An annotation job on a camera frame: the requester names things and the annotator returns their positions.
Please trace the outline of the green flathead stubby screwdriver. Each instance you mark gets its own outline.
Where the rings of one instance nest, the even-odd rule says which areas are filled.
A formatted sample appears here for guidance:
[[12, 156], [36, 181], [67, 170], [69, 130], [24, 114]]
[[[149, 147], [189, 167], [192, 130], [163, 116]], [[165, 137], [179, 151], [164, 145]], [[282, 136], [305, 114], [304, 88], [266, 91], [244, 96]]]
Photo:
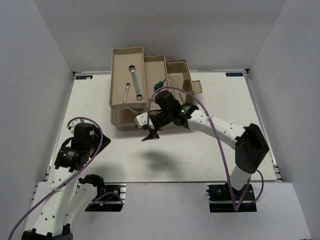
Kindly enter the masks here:
[[164, 86], [164, 83], [166, 82], [166, 79], [159, 81], [156, 83], [153, 87], [154, 91], [157, 91], [158, 89], [162, 88]]

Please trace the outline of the large silver ratchet wrench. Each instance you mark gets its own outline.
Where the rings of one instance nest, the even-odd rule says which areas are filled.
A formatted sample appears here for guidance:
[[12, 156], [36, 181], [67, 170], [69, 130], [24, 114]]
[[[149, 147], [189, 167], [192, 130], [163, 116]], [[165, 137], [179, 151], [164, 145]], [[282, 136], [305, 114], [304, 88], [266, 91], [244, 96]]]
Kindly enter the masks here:
[[134, 85], [134, 89], [135, 89], [135, 97], [138, 101], [140, 101], [143, 99], [143, 94], [140, 91], [138, 79], [136, 76], [136, 67], [134, 65], [130, 65], [128, 67], [128, 70], [131, 73], [131, 77], [132, 77], [132, 81], [133, 81], [133, 85]]

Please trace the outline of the beige plastic toolbox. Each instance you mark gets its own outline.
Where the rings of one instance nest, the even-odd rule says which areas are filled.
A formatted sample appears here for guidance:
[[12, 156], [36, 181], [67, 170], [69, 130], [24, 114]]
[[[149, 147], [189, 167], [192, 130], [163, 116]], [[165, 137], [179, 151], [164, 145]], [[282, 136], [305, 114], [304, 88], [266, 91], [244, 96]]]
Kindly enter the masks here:
[[[130, 65], [135, 66], [142, 100], [136, 99]], [[149, 56], [143, 47], [112, 50], [109, 106], [110, 122], [117, 131], [137, 130], [135, 117], [147, 110], [150, 110], [152, 115], [159, 113], [161, 108], [150, 98], [154, 93], [154, 85], [164, 79], [164, 86], [169, 87], [169, 91], [180, 104], [195, 104], [193, 97], [203, 92], [201, 82], [192, 80], [185, 59], [166, 59], [164, 55]], [[123, 104], [127, 83], [130, 83], [130, 88], [126, 103]]]

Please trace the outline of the small silver ratchet wrench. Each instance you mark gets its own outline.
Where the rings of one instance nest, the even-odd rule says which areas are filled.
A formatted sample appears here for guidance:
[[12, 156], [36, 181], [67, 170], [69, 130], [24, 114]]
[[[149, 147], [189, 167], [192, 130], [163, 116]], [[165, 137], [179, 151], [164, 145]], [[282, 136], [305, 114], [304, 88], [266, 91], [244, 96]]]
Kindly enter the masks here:
[[127, 83], [127, 84], [125, 85], [124, 97], [123, 97], [123, 101], [122, 101], [123, 104], [125, 104], [126, 101], [127, 101], [127, 97], [128, 97], [128, 92], [129, 92], [130, 86], [131, 86], [130, 83]]

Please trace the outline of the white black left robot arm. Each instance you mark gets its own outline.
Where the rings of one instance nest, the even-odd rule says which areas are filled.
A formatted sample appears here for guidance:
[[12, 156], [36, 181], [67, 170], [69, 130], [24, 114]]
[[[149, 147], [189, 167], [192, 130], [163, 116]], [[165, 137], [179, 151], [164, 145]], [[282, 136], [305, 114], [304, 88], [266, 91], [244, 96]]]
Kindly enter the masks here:
[[91, 200], [105, 196], [103, 177], [80, 173], [111, 143], [96, 123], [68, 123], [73, 136], [65, 140], [53, 164], [51, 192], [43, 201], [43, 209], [23, 240], [71, 240], [71, 226], [76, 215], [84, 211]]

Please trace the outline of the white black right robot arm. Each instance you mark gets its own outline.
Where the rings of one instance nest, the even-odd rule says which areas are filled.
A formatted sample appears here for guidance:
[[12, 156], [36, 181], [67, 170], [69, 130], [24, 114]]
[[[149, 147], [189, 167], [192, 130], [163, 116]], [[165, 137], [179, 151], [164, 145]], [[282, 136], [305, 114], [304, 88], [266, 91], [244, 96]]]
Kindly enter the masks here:
[[161, 128], [174, 124], [225, 143], [235, 151], [235, 167], [225, 192], [233, 200], [242, 196], [245, 184], [270, 150], [260, 127], [254, 123], [248, 126], [236, 125], [209, 116], [194, 104], [180, 104], [168, 90], [158, 93], [155, 102], [160, 107], [159, 113], [148, 115], [145, 112], [135, 117], [137, 127], [149, 131], [144, 140], [158, 139]]

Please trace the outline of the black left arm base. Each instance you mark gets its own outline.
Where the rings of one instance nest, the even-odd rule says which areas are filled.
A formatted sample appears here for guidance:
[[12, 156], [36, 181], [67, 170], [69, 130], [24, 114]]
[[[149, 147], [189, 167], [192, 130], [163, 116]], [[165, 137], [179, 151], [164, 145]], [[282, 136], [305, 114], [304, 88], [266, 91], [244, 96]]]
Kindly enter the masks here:
[[126, 198], [125, 183], [104, 183], [96, 197], [85, 209], [86, 212], [117, 213], [123, 209]]

